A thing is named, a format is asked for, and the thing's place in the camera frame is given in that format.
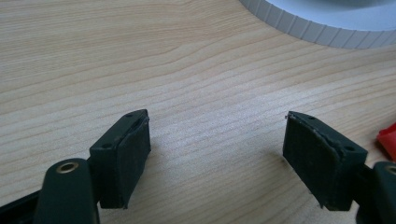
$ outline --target red object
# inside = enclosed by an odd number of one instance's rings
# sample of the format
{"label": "red object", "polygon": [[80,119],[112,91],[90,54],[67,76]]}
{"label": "red object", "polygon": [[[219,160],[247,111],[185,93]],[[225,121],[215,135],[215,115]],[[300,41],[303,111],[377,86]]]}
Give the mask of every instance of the red object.
{"label": "red object", "polygon": [[379,131],[376,139],[382,144],[393,161],[396,161],[396,123]]}

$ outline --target light wood tabletop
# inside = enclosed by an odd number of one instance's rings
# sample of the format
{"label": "light wood tabletop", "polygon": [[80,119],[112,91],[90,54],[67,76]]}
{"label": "light wood tabletop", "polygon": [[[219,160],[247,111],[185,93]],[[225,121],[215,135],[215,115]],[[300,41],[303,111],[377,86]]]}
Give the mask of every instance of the light wood tabletop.
{"label": "light wood tabletop", "polygon": [[369,166],[396,121],[396,45],[308,43],[237,0],[2,1],[0,78],[0,205],[148,110],[146,169],[102,223],[355,223],[356,204],[321,209],[283,159],[285,115],[323,120]]}

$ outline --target wood grain surface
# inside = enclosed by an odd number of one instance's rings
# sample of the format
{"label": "wood grain surface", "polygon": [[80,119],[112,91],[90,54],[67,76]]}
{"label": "wood grain surface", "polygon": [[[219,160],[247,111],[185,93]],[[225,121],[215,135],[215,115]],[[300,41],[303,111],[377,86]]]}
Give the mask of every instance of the wood grain surface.
{"label": "wood grain surface", "polygon": [[396,46],[304,42],[237,0],[2,1],[0,205],[146,108],[146,170],[102,223],[355,223],[356,204],[320,209],[282,158],[285,115],[322,119],[372,166],[395,101]]}

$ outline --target white spool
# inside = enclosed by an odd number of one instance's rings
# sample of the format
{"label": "white spool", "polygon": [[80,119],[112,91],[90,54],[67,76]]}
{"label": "white spool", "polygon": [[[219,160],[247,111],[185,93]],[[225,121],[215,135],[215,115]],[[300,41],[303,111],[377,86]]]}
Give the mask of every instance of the white spool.
{"label": "white spool", "polygon": [[260,20],[297,38],[345,49],[396,43],[396,0],[240,0]]}

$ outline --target clamp jaw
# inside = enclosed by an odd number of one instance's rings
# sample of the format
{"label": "clamp jaw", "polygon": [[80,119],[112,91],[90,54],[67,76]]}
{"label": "clamp jaw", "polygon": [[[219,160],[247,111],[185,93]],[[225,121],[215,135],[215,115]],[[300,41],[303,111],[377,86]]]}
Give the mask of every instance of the clamp jaw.
{"label": "clamp jaw", "polygon": [[127,208],[150,153],[149,115],[122,116],[93,146],[87,160],[52,165],[43,188],[0,208],[2,223],[100,223],[102,208]]}
{"label": "clamp jaw", "polygon": [[367,151],[319,119],[290,111],[283,156],[330,211],[360,205],[360,224],[396,223],[396,164],[381,161],[373,169]]}

